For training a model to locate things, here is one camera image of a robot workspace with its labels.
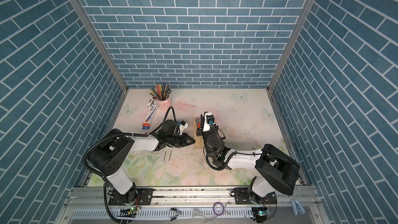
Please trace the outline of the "red black claw hammer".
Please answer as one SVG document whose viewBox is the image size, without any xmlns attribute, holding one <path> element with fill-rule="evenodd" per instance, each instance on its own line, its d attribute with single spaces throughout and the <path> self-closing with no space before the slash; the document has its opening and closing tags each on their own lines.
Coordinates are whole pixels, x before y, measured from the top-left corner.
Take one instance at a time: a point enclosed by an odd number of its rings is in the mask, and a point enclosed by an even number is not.
<svg viewBox="0 0 398 224">
<path fill-rule="evenodd" d="M 201 115 L 200 117 L 195 118 L 195 123 L 196 123 L 196 127 L 197 130 L 203 130 L 204 127 L 204 117 L 203 115 Z"/>
</svg>

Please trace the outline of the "light wooden nail block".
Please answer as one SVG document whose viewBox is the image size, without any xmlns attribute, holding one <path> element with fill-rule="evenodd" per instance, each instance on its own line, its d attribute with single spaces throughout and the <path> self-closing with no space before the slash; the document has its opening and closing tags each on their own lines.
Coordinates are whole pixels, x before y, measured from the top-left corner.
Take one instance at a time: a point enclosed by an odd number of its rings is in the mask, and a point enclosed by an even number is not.
<svg viewBox="0 0 398 224">
<path fill-rule="evenodd" d="M 197 117 L 193 118 L 193 138 L 195 139 L 194 149 L 203 149 L 204 148 L 203 137 L 196 135 L 197 127 L 195 123 L 195 118 Z"/>
</svg>

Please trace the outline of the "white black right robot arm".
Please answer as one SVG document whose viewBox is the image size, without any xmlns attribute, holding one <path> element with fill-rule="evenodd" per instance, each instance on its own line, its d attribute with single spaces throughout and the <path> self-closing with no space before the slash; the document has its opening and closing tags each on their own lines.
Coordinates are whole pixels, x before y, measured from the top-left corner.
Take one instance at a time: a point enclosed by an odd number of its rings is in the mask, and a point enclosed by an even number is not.
<svg viewBox="0 0 398 224">
<path fill-rule="evenodd" d="M 204 141 L 206 162 L 216 171 L 224 169 L 254 169 L 260 173 L 250 182 L 242 195 L 252 203 L 263 203 L 269 194 L 279 192 L 287 196 L 294 193 L 300 165 L 271 144 L 253 151 L 237 151 L 225 146 L 224 137 L 216 125 L 199 128 Z"/>
</svg>

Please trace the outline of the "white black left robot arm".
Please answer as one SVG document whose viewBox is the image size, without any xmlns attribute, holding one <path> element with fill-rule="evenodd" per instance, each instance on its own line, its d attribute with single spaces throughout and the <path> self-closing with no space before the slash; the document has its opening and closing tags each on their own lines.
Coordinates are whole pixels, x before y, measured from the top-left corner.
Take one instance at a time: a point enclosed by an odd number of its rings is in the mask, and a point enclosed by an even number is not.
<svg viewBox="0 0 398 224">
<path fill-rule="evenodd" d="M 160 151 L 165 147 L 184 148 L 193 145 L 195 139 L 184 131 L 187 127 L 184 121 L 169 119 L 146 134 L 113 129 L 84 153 L 82 164 L 102 178 L 105 185 L 121 195 L 127 195 L 135 186 L 122 168 L 128 154 L 131 151 Z"/>
</svg>

